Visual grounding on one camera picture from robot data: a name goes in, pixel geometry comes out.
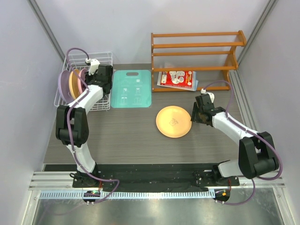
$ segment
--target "connector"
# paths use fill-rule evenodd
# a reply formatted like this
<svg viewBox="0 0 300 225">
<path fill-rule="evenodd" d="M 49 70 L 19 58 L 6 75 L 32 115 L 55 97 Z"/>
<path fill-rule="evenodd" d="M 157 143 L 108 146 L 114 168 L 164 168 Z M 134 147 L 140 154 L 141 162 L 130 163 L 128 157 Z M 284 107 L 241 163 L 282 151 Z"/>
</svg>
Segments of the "connector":
<svg viewBox="0 0 300 225">
<path fill-rule="evenodd" d="M 97 59 L 92 59 L 90 61 L 89 75 L 94 75 L 94 73 L 98 70 L 99 65 L 100 62 Z"/>
<path fill-rule="evenodd" d="M 211 92 L 207 92 L 207 94 L 210 95 L 211 102 L 214 103 L 215 95 L 213 93 L 211 93 Z"/>
<path fill-rule="evenodd" d="M 85 63 L 88 65 L 90 64 L 91 59 L 85 59 Z"/>
</svg>

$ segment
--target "food package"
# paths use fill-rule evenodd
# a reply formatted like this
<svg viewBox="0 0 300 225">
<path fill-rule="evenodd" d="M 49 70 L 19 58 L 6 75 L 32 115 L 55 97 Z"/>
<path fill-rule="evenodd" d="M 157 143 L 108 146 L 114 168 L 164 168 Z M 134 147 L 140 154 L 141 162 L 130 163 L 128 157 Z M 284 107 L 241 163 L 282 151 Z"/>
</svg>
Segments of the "food package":
<svg viewBox="0 0 300 225">
<path fill-rule="evenodd" d="M 198 81 L 195 71 L 159 72 L 158 86 L 196 91 Z"/>
</svg>

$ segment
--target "plastic cutting board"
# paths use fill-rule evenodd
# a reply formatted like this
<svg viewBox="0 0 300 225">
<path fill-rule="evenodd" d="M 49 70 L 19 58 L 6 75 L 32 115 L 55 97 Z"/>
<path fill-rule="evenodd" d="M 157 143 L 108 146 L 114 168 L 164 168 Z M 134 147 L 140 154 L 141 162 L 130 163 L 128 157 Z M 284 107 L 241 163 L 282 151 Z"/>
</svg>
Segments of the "plastic cutting board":
<svg viewBox="0 0 300 225">
<path fill-rule="evenodd" d="M 151 72 L 118 70 L 113 75 L 111 106 L 145 108 L 151 105 Z"/>
</svg>

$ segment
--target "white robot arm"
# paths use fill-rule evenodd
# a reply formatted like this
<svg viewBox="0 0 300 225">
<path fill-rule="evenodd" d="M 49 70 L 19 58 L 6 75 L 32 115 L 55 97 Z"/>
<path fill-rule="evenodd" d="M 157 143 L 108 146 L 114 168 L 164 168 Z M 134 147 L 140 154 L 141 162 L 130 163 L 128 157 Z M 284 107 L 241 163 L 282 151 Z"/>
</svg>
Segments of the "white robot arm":
<svg viewBox="0 0 300 225">
<path fill-rule="evenodd" d="M 252 179 L 279 168 L 279 162 L 274 152 L 253 135 L 260 136 L 274 147 L 269 133 L 258 133 L 249 129 L 229 114 L 226 115 L 225 109 L 222 107 L 215 108 L 213 93 L 204 90 L 201 93 L 196 97 L 191 120 L 222 131 L 239 146 L 239 159 L 228 160 L 215 167 L 216 180 L 231 176 L 245 176 Z"/>
<path fill-rule="evenodd" d="M 103 98 L 104 95 L 109 94 L 112 88 L 112 75 L 113 68 L 109 65 L 100 65 L 96 62 L 98 60 L 90 60 L 97 65 L 97 69 L 93 68 L 92 74 L 91 67 L 85 76 L 85 82 L 89 87 L 85 90 L 77 99 L 86 95 L 73 109 L 70 115 L 72 135 L 74 140 L 74 150 L 76 156 L 81 165 L 87 170 L 87 172 L 97 177 L 98 169 L 97 164 L 90 155 L 87 140 L 89 136 L 89 127 L 87 122 L 87 114 L 91 110 L 92 106 Z M 70 143 L 69 131 L 67 128 L 67 112 L 77 99 L 68 104 L 60 105 L 56 113 L 56 138 L 61 140 L 64 145 L 71 151 L 72 146 Z M 77 165 L 77 171 L 81 174 L 85 174 L 85 171 Z"/>
<path fill-rule="evenodd" d="M 100 62 L 97 59 L 86 59 L 85 63 L 90 66 L 89 75 L 94 75 L 94 73 L 98 70 Z"/>
</svg>

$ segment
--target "yellow plate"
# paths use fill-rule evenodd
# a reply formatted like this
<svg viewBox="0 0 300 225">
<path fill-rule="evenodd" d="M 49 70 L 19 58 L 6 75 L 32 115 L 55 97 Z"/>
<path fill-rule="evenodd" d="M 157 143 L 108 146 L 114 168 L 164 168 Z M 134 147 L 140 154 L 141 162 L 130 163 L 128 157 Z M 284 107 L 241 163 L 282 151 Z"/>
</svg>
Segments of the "yellow plate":
<svg viewBox="0 0 300 225">
<path fill-rule="evenodd" d="M 168 106 L 157 114 L 156 126 L 167 137 L 182 137 L 192 127 L 191 116 L 183 108 Z"/>
<path fill-rule="evenodd" d="M 77 74 L 79 74 L 78 69 L 75 69 L 74 71 Z M 71 72 L 69 77 L 69 88 L 70 88 L 72 98 L 74 100 L 80 96 L 79 89 L 78 89 L 78 77 L 76 76 L 76 74 L 73 73 L 73 71 Z"/>
</svg>

